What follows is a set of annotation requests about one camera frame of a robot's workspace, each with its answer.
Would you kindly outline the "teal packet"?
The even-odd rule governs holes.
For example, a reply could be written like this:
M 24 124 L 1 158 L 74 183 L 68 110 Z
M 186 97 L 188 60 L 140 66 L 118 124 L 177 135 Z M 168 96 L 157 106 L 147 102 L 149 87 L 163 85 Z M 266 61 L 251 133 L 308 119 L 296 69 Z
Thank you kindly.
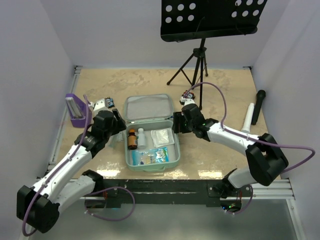
M 122 143 L 124 141 L 124 133 L 124 131 L 120 131 L 119 133 L 111 136 L 108 146 L 114 150 L 118 143 Z

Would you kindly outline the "amber medicine bottle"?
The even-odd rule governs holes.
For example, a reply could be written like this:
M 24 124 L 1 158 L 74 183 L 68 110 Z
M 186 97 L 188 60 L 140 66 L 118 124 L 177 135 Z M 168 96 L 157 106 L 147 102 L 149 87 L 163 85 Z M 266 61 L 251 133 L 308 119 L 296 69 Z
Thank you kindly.
M 136 150 L 138 148 L 137 136 L 134 129 L 128 131 L 127 145 L 129 150 Z

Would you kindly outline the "white plastic bottle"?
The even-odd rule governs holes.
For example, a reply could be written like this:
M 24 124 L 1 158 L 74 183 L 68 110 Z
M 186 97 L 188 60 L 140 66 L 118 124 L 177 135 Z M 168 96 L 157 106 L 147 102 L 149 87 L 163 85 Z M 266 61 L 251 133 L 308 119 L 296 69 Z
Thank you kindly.
M 147 146 L 145 131 L 143 128 L 139 128 L 137 132 L 137 147 L 139 149 L 144 149 Z

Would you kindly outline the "white gauze packet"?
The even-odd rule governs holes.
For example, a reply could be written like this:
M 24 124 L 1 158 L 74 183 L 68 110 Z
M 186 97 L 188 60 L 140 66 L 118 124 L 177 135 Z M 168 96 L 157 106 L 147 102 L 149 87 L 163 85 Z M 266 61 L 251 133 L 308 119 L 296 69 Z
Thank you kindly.
M 173 145 L 175 143 L 171 128 L 151 130 L 150 135 L 155 148 Z

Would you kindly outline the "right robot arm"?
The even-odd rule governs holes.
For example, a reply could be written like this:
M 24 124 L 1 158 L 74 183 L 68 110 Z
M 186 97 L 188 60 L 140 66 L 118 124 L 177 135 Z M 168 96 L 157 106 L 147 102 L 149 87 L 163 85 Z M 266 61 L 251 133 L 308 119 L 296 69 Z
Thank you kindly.
M 195 103 L 184 105 L 181 111 L 173 113 L 172 130 L 174 133 L 193 133 L 197 138 L 222 144 L 246 157 L 248 167 L 232 170 L 218 187 L 222 194 L 230 197 L 251 184 L 269 186 L 289 165 L 272 135 L 244 136 L 240 131 L 221 126 L 216 119 L 205 118 Z

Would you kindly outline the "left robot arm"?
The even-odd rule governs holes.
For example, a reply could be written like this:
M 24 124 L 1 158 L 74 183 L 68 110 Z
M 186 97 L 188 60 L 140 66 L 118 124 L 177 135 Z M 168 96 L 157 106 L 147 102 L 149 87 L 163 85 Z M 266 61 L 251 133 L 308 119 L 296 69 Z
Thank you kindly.
M 16 216 L 35 231 L 48 232 L 69 205 L 86 194 L 99 196 L 104 190 L 102 176 L 88 170 L 74 183 L 71 178 L 90 162 L 111 136 L 126 129 L 119 111 L 101 110 L 91 129 L 80 134 L 65 157 L 33 186 L 22 186 L 16 195 Z

